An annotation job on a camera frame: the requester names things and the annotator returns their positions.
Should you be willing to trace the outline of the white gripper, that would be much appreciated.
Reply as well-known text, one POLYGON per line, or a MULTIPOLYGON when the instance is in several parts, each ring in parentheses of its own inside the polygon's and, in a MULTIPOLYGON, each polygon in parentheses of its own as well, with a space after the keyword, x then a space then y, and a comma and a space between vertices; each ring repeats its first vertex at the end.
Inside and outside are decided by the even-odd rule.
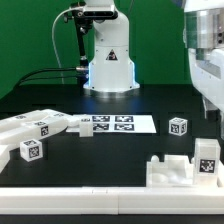
POLYGON ((203 95, 204 116, 216 120, 218 109, 224 112, 224 49, 214 49, 210 60, 197 60, 196 51, 188 50, 193 86, 203 95))

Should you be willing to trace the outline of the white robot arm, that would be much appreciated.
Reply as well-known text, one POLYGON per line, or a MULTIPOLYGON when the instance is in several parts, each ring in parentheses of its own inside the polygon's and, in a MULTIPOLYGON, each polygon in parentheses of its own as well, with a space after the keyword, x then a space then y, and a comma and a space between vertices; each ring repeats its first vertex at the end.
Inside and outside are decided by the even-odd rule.
MULTIPOLYGON (((128 53, 129 20, 114 0, 84 1, 83 15, 95 29, 95 54, 84 88, 100 94, 137 89, 128 53)), ((206 111, 224 116, 224 0, 180 0, 180 6, 193 86, 202 94, 206 111)))

